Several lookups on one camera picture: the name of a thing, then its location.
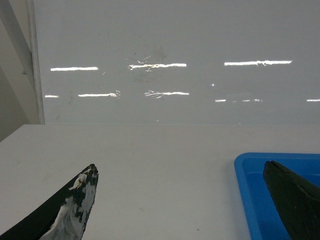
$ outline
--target white wall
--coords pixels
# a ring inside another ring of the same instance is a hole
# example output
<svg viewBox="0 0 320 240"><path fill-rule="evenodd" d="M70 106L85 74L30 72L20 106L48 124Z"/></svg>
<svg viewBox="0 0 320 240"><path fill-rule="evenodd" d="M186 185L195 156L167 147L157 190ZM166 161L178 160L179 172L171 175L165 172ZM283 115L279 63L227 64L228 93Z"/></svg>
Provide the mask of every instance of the white wall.
<svg viewBox="0 0 320 240"><path fill-rule="evenodd" d="M26 0L10 1L30 46ZM37 124L36 95L0 20L0 141L23 124Z"/></svg>
<svg viewBox="0 0 320 240"><path fill-rule="evenodd" d="M320 123L318 1L34 6L47 124ZM251 61L258 62L225 65ZM168 67L144 66L156 64ZM51 70L69 67L97 70Z"/></svg>

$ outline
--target black plastic part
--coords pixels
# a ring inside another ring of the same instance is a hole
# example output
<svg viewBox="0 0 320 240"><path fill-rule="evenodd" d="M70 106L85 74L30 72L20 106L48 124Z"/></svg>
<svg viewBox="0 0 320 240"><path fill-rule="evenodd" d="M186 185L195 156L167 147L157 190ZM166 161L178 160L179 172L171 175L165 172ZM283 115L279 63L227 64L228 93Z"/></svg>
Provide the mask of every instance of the black plastic part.
<svg viewBox="0 0 320 240"><path fill-rule="evenodd" d="M276 161L263 178L291 239L320 240L320 188Z"/></svg>
<svg viewBox="0 0 320 240"><path fill-rule="evenodd" d="M86 167L85 172L89 168L97 169L94 164ZM45 201L41 206L34 210L31 214L10 228L0 236L0 240L38 240L45 234L54 223L60 207L65 203L66 198L75 194L75 191L70 191L78 175L71 179L52 197Z"/></svg>

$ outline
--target blue plastic container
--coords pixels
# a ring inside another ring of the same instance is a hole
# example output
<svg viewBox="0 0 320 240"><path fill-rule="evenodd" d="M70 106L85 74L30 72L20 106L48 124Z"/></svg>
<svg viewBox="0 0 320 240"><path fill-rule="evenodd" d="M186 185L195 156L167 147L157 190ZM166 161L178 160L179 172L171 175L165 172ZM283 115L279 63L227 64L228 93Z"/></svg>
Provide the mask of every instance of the blue plastic container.
<svg viewBox="0 0 320 240"><path fill-rule="evenodd" d="M260 153L239 155L234 168L252 240L288 240L263 178L266 161L275 160L320 186L320 154Z"/></svg>

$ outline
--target white table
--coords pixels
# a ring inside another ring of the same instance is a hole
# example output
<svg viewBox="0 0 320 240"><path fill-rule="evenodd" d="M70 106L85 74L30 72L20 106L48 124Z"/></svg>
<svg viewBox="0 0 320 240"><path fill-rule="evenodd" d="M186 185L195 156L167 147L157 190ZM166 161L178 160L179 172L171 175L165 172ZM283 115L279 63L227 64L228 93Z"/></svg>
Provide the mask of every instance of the white table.
<svg viewBox="0 0 320 240"><path fill-rule="evenodd" d="M0 143L0 234L90 163L84 240L249 240L245 152L319 153L319 126L24 125Z"/></svg>

